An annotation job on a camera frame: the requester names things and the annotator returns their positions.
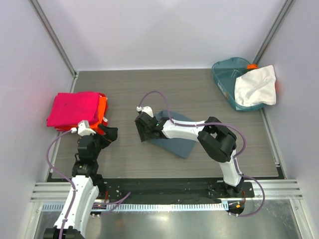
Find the grey blue t shirt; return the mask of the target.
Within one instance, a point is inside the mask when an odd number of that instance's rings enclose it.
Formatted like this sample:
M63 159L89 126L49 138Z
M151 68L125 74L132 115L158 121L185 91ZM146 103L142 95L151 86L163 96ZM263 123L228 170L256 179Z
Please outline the grey blue t shirt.
M174 120L180 121L192 121L190 118L186 117L185 115L179 114L177 112L170 112L171 117ZM156 115L157 120L161 118L167 118L168 112L167 110L161 111ZM172 138L172 139L151 139L148 140L149 143L154 144L160 148L163 148L175 156L186 159L189 157L191 151L195 146L195 141L189 139L181 139L181 138Z

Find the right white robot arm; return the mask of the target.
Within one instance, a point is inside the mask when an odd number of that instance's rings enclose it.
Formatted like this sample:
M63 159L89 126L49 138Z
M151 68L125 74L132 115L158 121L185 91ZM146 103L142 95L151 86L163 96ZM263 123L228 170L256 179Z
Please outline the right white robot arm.
M223 191L236 197L243 190L244 178L236 162L236 135L215 117L191 122L170 118L157 119L141 111L135 119L140 140L186 139L199 142L204 151L218 162L223 173Z

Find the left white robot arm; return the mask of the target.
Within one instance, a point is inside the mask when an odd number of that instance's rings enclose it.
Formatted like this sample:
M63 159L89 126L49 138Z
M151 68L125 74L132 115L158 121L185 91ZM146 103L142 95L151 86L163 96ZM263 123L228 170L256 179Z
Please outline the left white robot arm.
M77 128L72 128L60 134L49 146L46 152L46 161L53 171L58 173L70 184L63 210L52 228L46 228L45 239L84 239L88 219L96 199L106 193L103 176L98 174L97 158L102 149L108 147L118 137L117 127L98 125L99 130L88 128L82 121ZM78 133L78 152L75 154L75 163L72 168L72 178L68 178L56 169L49 160L49 151L52 145L62 136L69 133Z

